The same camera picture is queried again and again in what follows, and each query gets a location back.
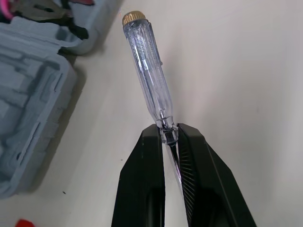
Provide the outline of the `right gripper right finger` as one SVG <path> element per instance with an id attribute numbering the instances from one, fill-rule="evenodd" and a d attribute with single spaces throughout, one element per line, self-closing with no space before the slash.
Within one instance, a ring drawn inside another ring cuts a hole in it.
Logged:
<path id="1" fill-rule="evenodd" d="M 230 168 L 196 128 L 178 124 L 178 153 L 190 227 L 254 227 Z"/>

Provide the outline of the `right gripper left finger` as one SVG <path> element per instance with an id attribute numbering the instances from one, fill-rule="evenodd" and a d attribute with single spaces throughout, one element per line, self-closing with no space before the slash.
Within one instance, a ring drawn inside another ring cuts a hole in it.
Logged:
<path id="1" fill-rule="evenodd" d="M 155 124 L 144 129 L 118 182 L 113 227 L 162 227 L 165 176 L 162 141 Z"/>

